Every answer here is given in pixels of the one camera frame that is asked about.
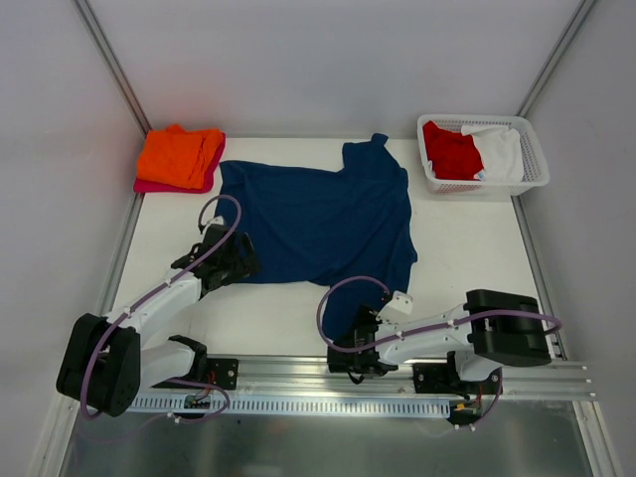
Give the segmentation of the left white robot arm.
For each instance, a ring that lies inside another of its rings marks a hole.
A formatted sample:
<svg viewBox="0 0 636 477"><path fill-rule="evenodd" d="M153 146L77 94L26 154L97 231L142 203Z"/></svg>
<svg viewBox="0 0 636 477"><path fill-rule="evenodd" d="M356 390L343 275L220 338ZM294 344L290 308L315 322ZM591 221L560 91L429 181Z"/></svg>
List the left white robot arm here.
<svg viewBox="0 0 636 477"><path fill-rule="evenodd" d="M211 224L203 238L151 290L104 316L83 314L74 324L56 380L57 391L112 417L138 393L160 385L195 388L208 374L206 345L182 335L149 340L211 292L261 270L248 234Z"/></svg>

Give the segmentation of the blue t shirt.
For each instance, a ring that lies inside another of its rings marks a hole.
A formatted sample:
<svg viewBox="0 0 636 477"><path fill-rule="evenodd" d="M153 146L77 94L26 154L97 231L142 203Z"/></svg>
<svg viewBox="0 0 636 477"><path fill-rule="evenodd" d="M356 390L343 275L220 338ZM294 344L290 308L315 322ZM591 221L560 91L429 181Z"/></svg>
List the blue t shirt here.
<svg viewBox="0 0 636 477"><path fill-rule="evenodd" d="M340 288L327 300L325 335L338 340L382 289L405 292L417 253L410 236L407 172L386 135L342 147L337 172L224 161L217 215L249 236L258 284L309 281Z"/></svg>

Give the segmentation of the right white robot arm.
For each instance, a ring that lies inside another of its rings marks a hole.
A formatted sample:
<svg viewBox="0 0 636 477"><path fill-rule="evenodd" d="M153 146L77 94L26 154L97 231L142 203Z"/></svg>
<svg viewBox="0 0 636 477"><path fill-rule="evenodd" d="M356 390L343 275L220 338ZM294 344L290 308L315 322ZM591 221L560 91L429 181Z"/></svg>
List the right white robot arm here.
<svg viewBox="0 0 636 477"><path fill-rule="evenodd" d="M358 385L415 358L443 357L444 365L415 373L415 388L468 396L502 367L550 364L547 337L561 326L540 314L535 298L487 289L471 290L463 303L428 318L413 320L412 310L412 298L399 291L379 310L360 307L350 330L328 347L329 371Z"/></svg>

